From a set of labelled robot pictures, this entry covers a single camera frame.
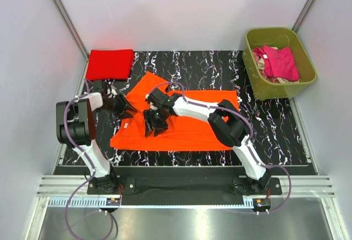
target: gray wall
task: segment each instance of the gray wall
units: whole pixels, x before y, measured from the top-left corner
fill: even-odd
[[[352,0],[317,0],[299,31],[318,80],[297,97],[322,174],[352,233]]]
[[[238,50],[255,27],[292,27],[306,0],[62,0],[88,49]]]
[[[51,0],[0,0],[0,239],[23,239],[57,153],[55,103],[84,66]]]

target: metal floor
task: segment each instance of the metal floor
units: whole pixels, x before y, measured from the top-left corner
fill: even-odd
[[[70,208],[73,225],[94,209]],[[292,198],[274,214],[256,216],[251,210],[219,209],[119,209],[113,213],[116,229],[109,239],[227,240],[227,239],[333,239],[319,199]],[[81,221],[73,231],[84,240],[102,239],[110,220],[94,214]],[[48,208],[41,240],[72,239],[66,230],[64,208]]]

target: pink clothing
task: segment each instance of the pink clothing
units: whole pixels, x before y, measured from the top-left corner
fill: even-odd
[[[299,74],[294,57],[289,47],[282,50],[272,49],[268,46],[253,50],[265,62],[265,74],[268,77],[279,77],[290,81],[298,81]]]

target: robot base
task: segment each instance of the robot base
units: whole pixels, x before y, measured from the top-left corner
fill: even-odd
[[[270,189],[270,195],[282,195],[281,184],[279,178],[271,178],[266,189],[255,191],[247,177],[232,178],[233,194],[238,196],[250,195],[267,195]]]

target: black marble surface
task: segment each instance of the black marble surface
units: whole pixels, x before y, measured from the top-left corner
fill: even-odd
[[[255,100],[242,51],[167,51],[136,52],[127,81],[109,80],[127,94],[150,71],[165,80],[178,81],[189,90],[237,90],[240,112],[254,128],[254,147],[265,164],[306,165],[289,101]],[[233,151],[129,151],[110,147],[110,138],[120,120],[105,111],[95,114],[97,143],[114,166],[236,166],[240,161]],[[71,149],[62,165],[84,165]]]

